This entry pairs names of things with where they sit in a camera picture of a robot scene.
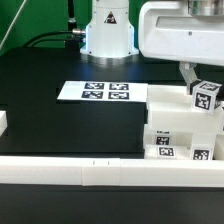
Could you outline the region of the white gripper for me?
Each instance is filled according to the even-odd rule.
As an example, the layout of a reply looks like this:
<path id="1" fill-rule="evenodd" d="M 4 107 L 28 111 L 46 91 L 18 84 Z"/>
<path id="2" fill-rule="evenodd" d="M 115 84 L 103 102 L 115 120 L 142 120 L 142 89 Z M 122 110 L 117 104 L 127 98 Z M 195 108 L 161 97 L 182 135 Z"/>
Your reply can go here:
<path id="1" fill-rule="evenodd" d="M 201 82 L 196 63 L 224 66 L 224 0 L 146 2 L 138 45 L 145 57 L 183 61 L 179 70 L 191 95 Z"/>

